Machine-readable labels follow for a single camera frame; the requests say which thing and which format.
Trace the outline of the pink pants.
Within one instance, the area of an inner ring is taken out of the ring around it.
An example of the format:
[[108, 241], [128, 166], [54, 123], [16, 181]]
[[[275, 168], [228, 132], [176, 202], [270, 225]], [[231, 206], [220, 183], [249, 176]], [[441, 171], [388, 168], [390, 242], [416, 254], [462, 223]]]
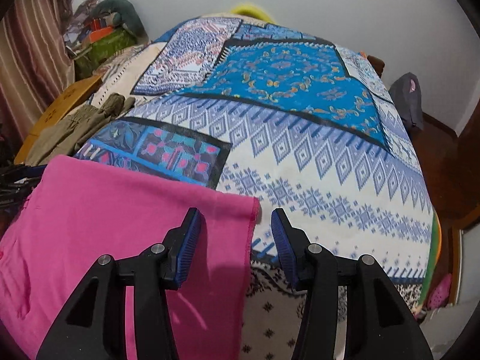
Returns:
[[162, 242], [191, 207], [204, 221], [187, 280], [169, 292], [182, 359], [237, 359], [260, 204], [253, 197], [66, 156], [54, 158], [1, 238], [1, 321], [34, 359], [81, 278], [102, 255]]

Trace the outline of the orange wooden lap desk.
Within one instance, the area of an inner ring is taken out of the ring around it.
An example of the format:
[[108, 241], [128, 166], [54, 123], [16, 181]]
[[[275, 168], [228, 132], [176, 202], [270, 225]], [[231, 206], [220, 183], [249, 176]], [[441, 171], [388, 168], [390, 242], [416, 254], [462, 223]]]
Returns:
[[27, 158], [34, 142], [41, 132], [48, 127], [56, 125], [70, 111], [88, 100], [102, 85], [100, 75], [79, 80], [65, 89], [45, 110], [35, 125], [30, 129], [24, 144], [15, 157], [14, 164], [21, 164]]

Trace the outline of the olive green pants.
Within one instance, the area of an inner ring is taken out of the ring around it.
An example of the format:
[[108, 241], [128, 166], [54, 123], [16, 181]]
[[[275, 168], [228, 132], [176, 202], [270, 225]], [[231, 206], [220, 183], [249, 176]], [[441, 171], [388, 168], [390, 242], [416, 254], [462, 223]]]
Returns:
[[97, 131], [134, 106], [134, 97], [114, 93], [97, 108], [81, 105], [75, 113], [65, 116], [53, 126], [46, 127], [33, 143], [24, 164], [47, 165], [58, 155], [74, 155]]

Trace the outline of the grey backpack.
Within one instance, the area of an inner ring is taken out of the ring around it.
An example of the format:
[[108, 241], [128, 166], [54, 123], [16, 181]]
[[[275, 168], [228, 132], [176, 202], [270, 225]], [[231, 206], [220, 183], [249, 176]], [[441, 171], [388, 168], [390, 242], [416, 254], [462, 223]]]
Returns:
[[423, 130], [422, 91], [417, 76], [411, 72], [403, 74], [391, 85], [389, 94], [404, 127], [408, 131]]

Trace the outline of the blue patchwork bedspread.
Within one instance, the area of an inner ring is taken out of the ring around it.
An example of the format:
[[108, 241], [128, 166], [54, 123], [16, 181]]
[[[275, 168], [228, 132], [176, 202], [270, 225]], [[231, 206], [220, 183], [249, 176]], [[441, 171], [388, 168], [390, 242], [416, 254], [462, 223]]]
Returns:
[[425, 302], [439, 225], [400, 115], [362, 54], [231, 14], [190, 19], [111, 67], [93, 97], [135, 98], [76, 156], [255, 197], [242, 359], [288, 359], [306, 296], [278, 262], [270, 215], [311, 242], [371, 254], [412, 311]]

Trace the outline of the green storage basket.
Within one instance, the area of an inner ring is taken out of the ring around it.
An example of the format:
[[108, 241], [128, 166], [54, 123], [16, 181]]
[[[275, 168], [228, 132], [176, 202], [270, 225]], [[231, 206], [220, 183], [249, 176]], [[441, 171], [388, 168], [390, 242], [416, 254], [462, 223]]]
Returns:
[[82, 80], [91, 77], [93, 72], [109, 57], [136, 44], [137, 39], [124, 29], [116, 29], [106, 37], [95, 41], [74, 57], [76, 79]]

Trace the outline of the striped red gold curtain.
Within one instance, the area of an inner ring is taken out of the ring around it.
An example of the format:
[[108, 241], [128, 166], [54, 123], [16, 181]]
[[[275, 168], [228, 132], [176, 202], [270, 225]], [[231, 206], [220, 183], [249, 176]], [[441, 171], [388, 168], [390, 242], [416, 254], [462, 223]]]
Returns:
[[1, 19], [1, 125], [15, 146], [74, 81], [71, 17], [72, 0], [14, 0]]

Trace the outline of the grey neck pillow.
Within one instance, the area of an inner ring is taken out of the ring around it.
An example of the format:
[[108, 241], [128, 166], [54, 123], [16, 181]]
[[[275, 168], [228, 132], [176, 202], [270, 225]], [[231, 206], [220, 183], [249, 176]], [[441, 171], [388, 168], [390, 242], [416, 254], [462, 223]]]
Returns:
[[128, 0], [102, 0], [91, 10], [89, 17], [105, 20], [114, 28], [122, 27], [137, 39], [147, 38], [143, 22]]

